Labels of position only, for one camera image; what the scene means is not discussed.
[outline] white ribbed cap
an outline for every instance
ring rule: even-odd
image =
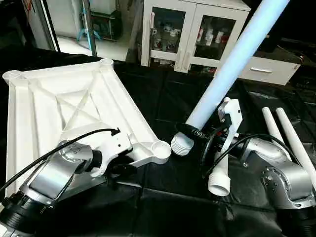
[[[213,172],[208,177],[208,190],[217,196],[227,196],[231,191],[231,179],[223,172]]]
[[[171,141],[171,148],[173,152],[179,156],[187,155],[194,145],[194,141],[184,135],[182,132],[178,132]]]

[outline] drawer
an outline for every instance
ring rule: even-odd
[[[296,63],[252,57],[239,78],[285,85],[299,67]]]

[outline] light blue pipe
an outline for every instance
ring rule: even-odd
[[[289,0],[262,0],[224,65],[189,116],[187,124],[199,129],[204,127],[288,3]],[[177,133],[171,141],[172,150],[181,156],[189,153],[193,144],[193,140],[182,133]]]

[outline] black cylinder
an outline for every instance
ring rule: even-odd
[[[85,170],[90,172],[93,168],[99,168],[102,163],[102,153],[98,150],[92,150],[92,161],[89,167]]]
[[[0,212],[0,222],[28,234],[35,232],[48,208],[48,206],[30,199],[22,192],[4,199],[2,204],[4,209]]]
[[[316,237],[315,207],[278,210],[277,220],[288,237]]]
[[[215,141],[214,143],[217,144],[217,151],[221,151],[222,150],[222,147],[226,141],[226,138],[227,136],[226,135],[222,135],[220,137],[216,137],[215,138]],[[235,144],[237,141],[239,141],[241,138],[243,138],[242,135],[240,135],[239,137],[234,137],[233,140],[232,140],[232,143],[230,144],[230,147]],[[247,147],[247,144],[249,142],[249,139],[241,144],[239,144],[238,146],[236,146],[235,148],[233,148],[229,154],[234,156],[234,157],[240,157],[243,152],[244,152],[244,149]]]

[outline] bottle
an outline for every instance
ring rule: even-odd
[[[213,28],[208,28],[204,38],[206,40],[206,46],[210,46],[212,44],[213,38]]]
[[[200,41],[201,41],[203,32],[204,32],[204,28],[203,28],[203,26],[201,26],[201,27],[199,28],[199,31],[198,31],[197,42],[200,42]]]
[[[175,53],[177,50],[177,42],[178,42],[178,36],[180,34],[181,30],[173,29],[170,31],[170,35],[167,39],[167,52]]]
[[[224,32],[223,31],[219,31],[217,33],[217,36],[216,36],[216,39],[215,39],[215,43],[220,43],[223,35],[224,35]]]

